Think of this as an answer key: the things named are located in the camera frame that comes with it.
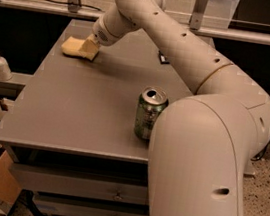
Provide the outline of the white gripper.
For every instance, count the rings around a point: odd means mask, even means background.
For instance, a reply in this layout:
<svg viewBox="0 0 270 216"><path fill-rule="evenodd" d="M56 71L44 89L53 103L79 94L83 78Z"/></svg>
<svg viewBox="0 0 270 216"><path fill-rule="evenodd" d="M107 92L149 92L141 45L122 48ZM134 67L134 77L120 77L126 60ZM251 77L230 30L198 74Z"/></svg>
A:
<svg viewBox="0 0 270 216"><path fill-rule="evenodd" d="M99 17L92 27L93 35L84 40L79 49L82 58L92 61L102 46L112 46L129 32L137 30L137 25L119 12L115 4Z"/></svg>

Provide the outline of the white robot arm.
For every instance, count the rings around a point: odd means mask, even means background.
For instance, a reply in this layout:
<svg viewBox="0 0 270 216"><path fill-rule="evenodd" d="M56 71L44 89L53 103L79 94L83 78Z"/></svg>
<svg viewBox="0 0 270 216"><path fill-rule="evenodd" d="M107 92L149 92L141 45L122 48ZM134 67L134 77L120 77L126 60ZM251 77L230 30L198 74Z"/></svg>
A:
<svg viewBox="0 0 270 216"><path fill-rule="evenodd" d="M149 216L243 216L245 168L270 142L270 97L164 5L115 0L93 27L104 46L143 29L192 93L164 109L153 127Z"/></svg>

